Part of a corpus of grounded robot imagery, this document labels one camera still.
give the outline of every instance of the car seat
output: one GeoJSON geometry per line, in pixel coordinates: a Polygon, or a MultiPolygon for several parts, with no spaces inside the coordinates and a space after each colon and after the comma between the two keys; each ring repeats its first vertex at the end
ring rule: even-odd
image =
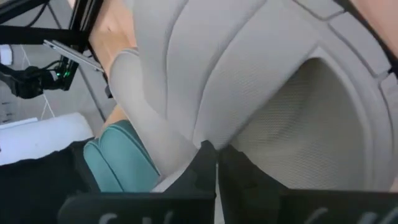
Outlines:
{"type": "Polygon", "coordinates": [[[133,14],[138,50],[117,56],[109,84],[163,180],[156,191],[204,141],[232,144],[289,188],[392,185],[397,77],[339,4],[136,0],[133,14]]]}

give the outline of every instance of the teal cushion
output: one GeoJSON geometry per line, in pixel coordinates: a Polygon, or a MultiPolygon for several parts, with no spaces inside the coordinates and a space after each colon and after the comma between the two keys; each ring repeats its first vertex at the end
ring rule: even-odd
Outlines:
{"type": "Polygon", "coordinates": [[[149,192],[159,173],[128,121],[107,127],[83,155],[102,192],[149,192]]]}

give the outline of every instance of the black metal frame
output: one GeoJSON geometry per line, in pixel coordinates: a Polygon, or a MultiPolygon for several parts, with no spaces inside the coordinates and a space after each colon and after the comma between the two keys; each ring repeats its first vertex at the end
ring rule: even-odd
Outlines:
{"type": "MultiPolygon", "coordinates": [[[[50,0],[10,0],[0,5],[0,24],[19,16],[50,0]]],[[[0,44],[43,44],[44,40],[57,40],[79,52],[86,50],[88,38],[100,12],[103,0],[76,0],[68,29],[47,29],[38,27],[16,27],[0,25],[0,44]]],[[[69,90],[79,66],[62,56],[63,75],[57,80],[58,88],[69,90]]]]}

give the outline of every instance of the fabric upholstery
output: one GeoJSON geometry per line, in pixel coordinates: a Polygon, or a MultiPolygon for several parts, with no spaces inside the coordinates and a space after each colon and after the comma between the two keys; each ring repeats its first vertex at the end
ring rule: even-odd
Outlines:
{"type": "Polygon", "coordinates": [[[135,50],[126,49],[118,55],[109,84],[162,177],[195,156],[196,147],[174,131],[144,99],[141,62],[135,50]]]}
{"type": "Polygon", "coordinates": [[[83,152],[102,192],[148,192],[159,174],[129,121],[107,127],[83,152]]]}

